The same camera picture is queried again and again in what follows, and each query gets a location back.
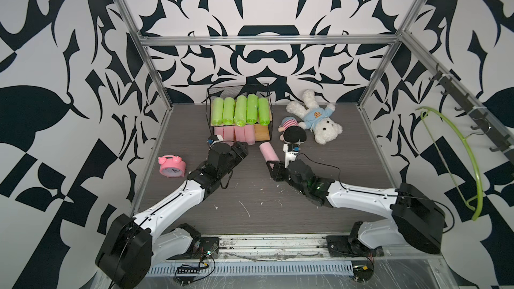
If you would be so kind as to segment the pink trash bag roll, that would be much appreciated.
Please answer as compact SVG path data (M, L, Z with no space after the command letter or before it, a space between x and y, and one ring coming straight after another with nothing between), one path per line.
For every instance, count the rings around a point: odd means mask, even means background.
M270 162L270 166L273 167L276 162L279 162L277 153L270 142L260 144L259 149L266 162Z
M234 143L234 127L233 126L225 126L223 128L223 139L228 144Z
M256 143L256 133L253 124L247 124L244 127L245 142L248 145L254 145Z
M219 136L221 139L224 139L224 129L225 127L215 127L214 135Z
M234 136L235 136L236 141L245 142L246 135L245 135L244 127L234 126Z

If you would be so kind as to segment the green trash bag roll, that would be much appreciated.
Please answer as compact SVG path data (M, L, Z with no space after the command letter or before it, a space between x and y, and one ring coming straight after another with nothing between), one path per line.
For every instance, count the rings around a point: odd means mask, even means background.
M222 115L222 124L224 126L232 126L234 124L234 111L235 111L236 101L227 97L224 99L224 108Z
M223 125L224 99L216 97L211 104L211 126Z
M262 126L269 126L270 124L270 105L267 98L258 99L258 117L259 124Z
M244 95L238 96L236 99L235 111L234 111L234 124L239 127L246 125L246 108L247 98Z
M249 94L247 96L246 123L256 124L258 121L258 96Z

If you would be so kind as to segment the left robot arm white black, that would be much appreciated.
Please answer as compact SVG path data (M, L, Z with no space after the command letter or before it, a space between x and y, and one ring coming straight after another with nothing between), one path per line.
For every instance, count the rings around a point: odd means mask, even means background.
M111 223L95 259L98 268L111 279L111 285L134 288L151 267L192 249L200 235L196 229L186 224L170 232L167 228L221 188L222 179L231 175L247 156L247 143L215 141L207 159L165 199L132 217L119 215Z

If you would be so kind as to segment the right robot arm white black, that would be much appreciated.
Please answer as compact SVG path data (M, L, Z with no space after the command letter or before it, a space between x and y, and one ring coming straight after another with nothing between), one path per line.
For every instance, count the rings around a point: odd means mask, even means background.
M286 182L318 207L352 209L378 215L376 222L356 222L341 255L368 256L383 246L409 245L440 254L445 213L415 186L373 189L317 176L302 160L267 161L270 176Z

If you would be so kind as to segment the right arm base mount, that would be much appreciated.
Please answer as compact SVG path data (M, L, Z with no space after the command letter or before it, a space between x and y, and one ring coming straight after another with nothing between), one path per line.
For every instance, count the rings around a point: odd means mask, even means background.
M362 225L362 221L354 223L349 235L328 235L326 241L330 257L369 258L371 255L384 256L384 250L381 246L369 249L357 239L359 228Z

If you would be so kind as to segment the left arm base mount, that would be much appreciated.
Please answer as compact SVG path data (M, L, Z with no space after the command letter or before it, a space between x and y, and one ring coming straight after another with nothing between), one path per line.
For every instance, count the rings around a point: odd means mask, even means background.
M217 254L220 247L219 237L205 236L188 223L178 225L160 239L166 240L161 245L166 248L166 260L200 258L207 252Z

